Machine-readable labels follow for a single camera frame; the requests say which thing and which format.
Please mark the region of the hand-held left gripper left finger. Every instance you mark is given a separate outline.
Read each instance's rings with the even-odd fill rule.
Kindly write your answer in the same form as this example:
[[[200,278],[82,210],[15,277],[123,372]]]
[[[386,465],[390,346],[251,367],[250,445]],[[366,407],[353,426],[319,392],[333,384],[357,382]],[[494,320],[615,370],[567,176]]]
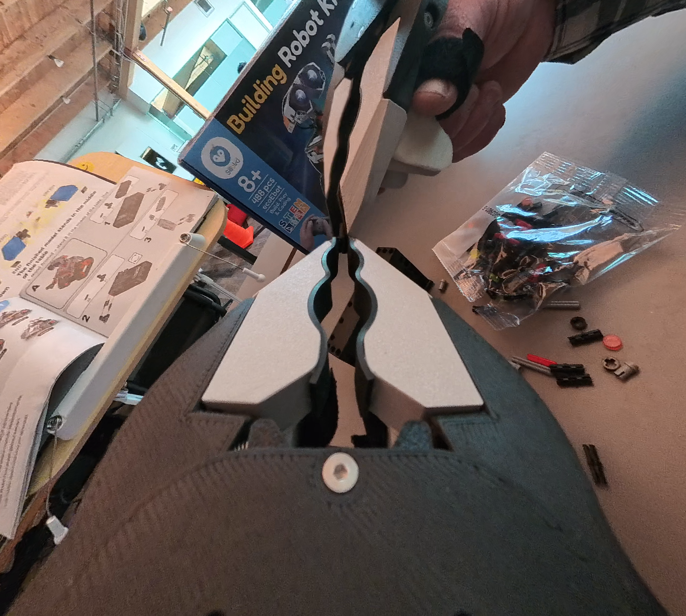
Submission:
[[[325,241],[240,309],[201,402],[215,412],[270,419],[300,446],[327,446],[337,388],[322,320],[332,308],[338,242]]]

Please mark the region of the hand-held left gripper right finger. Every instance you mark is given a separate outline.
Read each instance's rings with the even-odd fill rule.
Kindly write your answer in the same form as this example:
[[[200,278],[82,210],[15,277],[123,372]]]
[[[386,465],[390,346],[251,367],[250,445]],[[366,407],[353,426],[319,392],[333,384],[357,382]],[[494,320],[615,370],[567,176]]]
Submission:
[[[387,446],[389,432],[436,416],[480,411],[484,399],[433,297],[360,240],[348,241],[354,282],[356,399],[365,434],[355,446]]]

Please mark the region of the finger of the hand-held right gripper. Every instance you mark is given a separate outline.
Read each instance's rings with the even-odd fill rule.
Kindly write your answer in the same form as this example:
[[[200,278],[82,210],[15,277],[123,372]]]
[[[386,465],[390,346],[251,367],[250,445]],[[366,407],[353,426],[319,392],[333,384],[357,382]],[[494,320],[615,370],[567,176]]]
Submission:
[[[361,78],[342,78],[324,134],[324,196],[335,238],[349,238],[365,196],[364,157],[354,130],[362,103]]]
[[[348,156],[340,179],[340,198],[347,235],[381,187],[383,176],[406,124],[406,111],[384,92],[397,61],[394,48],[401,20],[395,20],[375,46],[362,72],[360,104],[349,136]]]

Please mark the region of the clear plastic parts bag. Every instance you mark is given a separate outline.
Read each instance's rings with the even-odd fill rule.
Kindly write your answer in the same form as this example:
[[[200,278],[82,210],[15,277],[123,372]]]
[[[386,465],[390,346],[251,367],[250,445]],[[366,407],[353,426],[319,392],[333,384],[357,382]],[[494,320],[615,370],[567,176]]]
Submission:
[[[684,224],[684,204],[544,152],[433,253],[476,314],[503,330]]]

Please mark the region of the person's right hand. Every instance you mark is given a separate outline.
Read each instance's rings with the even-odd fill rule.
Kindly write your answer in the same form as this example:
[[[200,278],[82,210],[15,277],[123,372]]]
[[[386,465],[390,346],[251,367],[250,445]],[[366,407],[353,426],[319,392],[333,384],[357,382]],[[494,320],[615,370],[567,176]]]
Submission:
[[[464,103],[440,124],[457,163],[484,149],[502,129],[505,103],[548,54],[556,0],[449,0],[438,36],[471,29],[484,45],[476,79]]]

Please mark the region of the blue robot kit box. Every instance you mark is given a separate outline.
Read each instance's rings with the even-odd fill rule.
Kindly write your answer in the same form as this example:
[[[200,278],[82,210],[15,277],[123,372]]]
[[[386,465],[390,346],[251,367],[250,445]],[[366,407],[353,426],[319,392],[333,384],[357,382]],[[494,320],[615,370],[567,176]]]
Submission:
[[[295,0],[193,138],[181,165],[308,253],[332,236],[323,114],[354,0]]]

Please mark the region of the orange cone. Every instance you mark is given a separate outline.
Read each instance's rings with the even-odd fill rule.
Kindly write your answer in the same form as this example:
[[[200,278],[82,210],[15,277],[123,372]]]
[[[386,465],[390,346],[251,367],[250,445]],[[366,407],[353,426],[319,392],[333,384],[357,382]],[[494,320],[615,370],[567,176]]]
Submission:
[[[248,224],[248,214],[235,204],[227,206],[224,237],[241,249],[248,249],[254,242],[254,228]]]

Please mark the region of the group of black connector pins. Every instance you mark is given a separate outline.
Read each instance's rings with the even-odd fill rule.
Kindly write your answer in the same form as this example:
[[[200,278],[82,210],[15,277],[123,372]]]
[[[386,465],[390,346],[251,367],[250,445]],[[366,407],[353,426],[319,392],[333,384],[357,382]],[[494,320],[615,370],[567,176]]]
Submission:
[[[599,329],[585,330],[568,337],[572,347],[587,346],[604,339]],[[593,380],[586,368],[578,363],[555,363],[550,367],[553,378],[560,388],[593,387]],[[594,444],[582,444],[582,452],[591,473],[593,483],[599,487],[607,487],[605,468]]]

